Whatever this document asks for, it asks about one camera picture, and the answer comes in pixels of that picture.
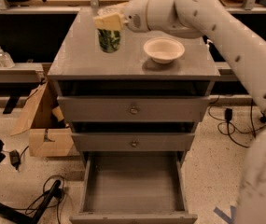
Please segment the gray cabinet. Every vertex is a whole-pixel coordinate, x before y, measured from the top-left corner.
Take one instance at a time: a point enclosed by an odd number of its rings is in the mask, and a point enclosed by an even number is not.
[[[181,165],[219,76],[201,39],[178,39],[186,54],[151,61],[143,44],[160,32],[121,32],[120,49],[98,48],[92,16],[77,14],[49,70],[85,165],[72,223],[192,224]]]

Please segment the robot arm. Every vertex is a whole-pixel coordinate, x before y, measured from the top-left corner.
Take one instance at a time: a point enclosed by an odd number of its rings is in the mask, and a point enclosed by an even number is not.
[[[266,115],[266,41],[236,20],[218,0],[132,0],[126,6],[135,32],[207,35]],[[235,224],[266,223],[266,130],[247,153]]]

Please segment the closed drawer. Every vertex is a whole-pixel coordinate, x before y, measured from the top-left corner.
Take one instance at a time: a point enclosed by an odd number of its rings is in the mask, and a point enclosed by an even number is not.
[[[184,151],[194,133],[73,133],[77,151]]]
[[[73,224],[193,224],[175,152],[90,154]]]
[[[66,121],[202,121],[209,98],[59,97]]]

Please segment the white bowl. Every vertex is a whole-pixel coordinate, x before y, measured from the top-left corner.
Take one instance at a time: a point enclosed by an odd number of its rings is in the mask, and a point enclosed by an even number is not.
[[[185,52],[185,48],[180,42],[169,37],[150,39],[143,48],[145,53],[156,63],[170,63]]]

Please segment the bottle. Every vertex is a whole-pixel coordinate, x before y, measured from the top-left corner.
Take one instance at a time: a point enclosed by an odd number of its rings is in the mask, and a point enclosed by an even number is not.
[[[15,64],[12,61],[10,55],[4,52],[0,47],[0,64],[5,68],[12,68]]]

